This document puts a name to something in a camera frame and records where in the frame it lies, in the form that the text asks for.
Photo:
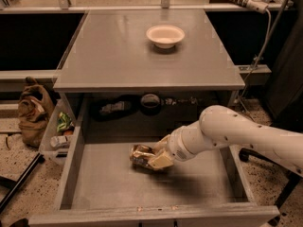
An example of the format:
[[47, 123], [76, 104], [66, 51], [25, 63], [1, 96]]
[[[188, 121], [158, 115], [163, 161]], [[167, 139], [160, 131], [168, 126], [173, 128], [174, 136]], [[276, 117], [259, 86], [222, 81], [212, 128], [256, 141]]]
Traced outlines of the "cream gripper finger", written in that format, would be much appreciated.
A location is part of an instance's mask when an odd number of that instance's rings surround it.
[[163, 137], [159, 142], [157, 142], [154, 146], [153, 146], [153, 151], [154, 152], [158, 152], [160, 151], [162, 148], [165, 148], [167, 143], [169, 141], [169, 134], [166, 135], [165, 137]]
[[163, 151], [162, 153], [151, 157], [148, 164], [152, 169], [157, 170], [172, 166], [173, 161], [170, 155], [166, 151]]

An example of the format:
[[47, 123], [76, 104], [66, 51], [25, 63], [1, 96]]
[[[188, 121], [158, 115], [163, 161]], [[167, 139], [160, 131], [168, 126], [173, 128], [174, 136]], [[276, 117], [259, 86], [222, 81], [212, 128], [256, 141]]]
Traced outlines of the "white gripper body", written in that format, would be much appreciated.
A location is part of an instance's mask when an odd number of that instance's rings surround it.
[[172, 159], [180, 162], [184, 162], [195, 157], [195, 155], [191, 153], [183, 143], [183, 138], [182, 138], [183, 129], [184, 127], [181, 127], [173, 131], [169, 135], [167, 142], [167, 150], [172, 156]]

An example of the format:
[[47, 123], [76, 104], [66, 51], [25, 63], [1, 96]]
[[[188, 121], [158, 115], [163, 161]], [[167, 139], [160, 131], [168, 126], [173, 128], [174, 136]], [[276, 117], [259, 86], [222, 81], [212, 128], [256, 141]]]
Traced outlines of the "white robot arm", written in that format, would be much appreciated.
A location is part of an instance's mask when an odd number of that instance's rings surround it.
[[199, 120], [174, 130], [155, 144], [148, 165], [153, 169], [172, 166], [196, 155], [239, 145], [251, 148], [303, 176], [303, 134], [264, 126], [220, 105], [205, 108]]

